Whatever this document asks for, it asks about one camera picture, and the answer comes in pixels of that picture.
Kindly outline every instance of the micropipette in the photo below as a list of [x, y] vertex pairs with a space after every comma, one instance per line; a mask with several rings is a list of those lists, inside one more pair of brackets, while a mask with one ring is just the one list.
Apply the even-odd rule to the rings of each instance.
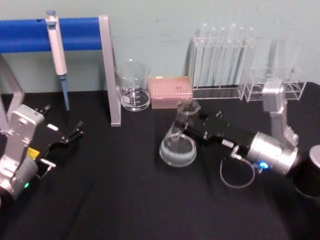
[[46, 13], [48, 14], [48, 17], [45, 19], [46, 29], [49, 35], [54, 67], [56, 74], [58, 75], [61, 81], [66, 110], [69, 111], [70, 107], [66, 81], [67, 65], [64, 53], [64, 46], [62, 44], [59, 17], [57, 16], [56, 11], [54, 10], [49, 10]]

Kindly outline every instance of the pink pipette tip box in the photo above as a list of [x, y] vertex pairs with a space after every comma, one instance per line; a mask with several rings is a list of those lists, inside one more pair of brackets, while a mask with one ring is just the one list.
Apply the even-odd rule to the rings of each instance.
[[192, 85], [188, 76], [149, 79], [151, 106], [153, 109], [175, 109], [181, 101], [192, 99]]

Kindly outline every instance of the white label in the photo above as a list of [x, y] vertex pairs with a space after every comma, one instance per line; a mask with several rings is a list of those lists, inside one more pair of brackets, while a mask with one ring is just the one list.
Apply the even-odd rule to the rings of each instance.
[[126, 104], [130, 104], [130, 98], [128, 96], [122, 96], [122, 100], [126, 103]]
[[231, 148], [231, 149], [234, 147], [234, 143], [233, 142], [225, 140], [225, 139], [222, 140], [222, 144], [227, 146], [228, 148]]
[[52, 125], [50, 123], [47, 125], [47, 127], [54, 130], [54, 131], [57, 131], [59, 129], [58, 127], [56, 127], [55, 125]]

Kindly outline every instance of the erlenmeyer flask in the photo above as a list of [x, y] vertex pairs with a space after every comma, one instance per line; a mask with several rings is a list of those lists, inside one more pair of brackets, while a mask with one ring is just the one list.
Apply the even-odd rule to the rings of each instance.
[[[192, 124], [192, 116], [198, 113], [200, 105], [196, 101], [185, 101], [177, 105], [175, 120], [180, 123]], [[196, 142], [183, 134], [184, 129], [172, 124], [163, 138], [159, 154], [164, 162], [173, 167], [190, 165], [197, 156]]]

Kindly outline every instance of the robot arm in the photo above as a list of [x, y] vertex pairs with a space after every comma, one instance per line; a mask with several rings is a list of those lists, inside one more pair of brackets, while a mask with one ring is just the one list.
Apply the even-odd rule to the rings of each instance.
[[200, 143], [218, 143], [229, 148], [231, 158], [246, 159], [262, 170], [292, 178], [296, 189], [306, 196], [320, 196], [320, 145], [312, 147], [309, 153], [298, 150], [298, 136], [287, 126], [287, 103], [280, 79], [265, 85], [263, 97], [263, 108], [271, 116], [272, 136], [234, 127], [222, 119], [220, 112], [207, 115], [200, 110], [187, 122], [176, 119], [174, 124]]
[[[21, 105], [12, 112], [9, 129], [5, 132], [7, 143], [0, 159], [1, 205], [14, 201], [34, 176], [41, 178], [56, 166], [45, 159], [53, 148], [67, 148], [83, 135], [82, 122], [70, 135], [46, 124], [44, 115], [49, 108], [36, 111]], [[29, 147], [35, 151], [32, 157], [27, 154]]]

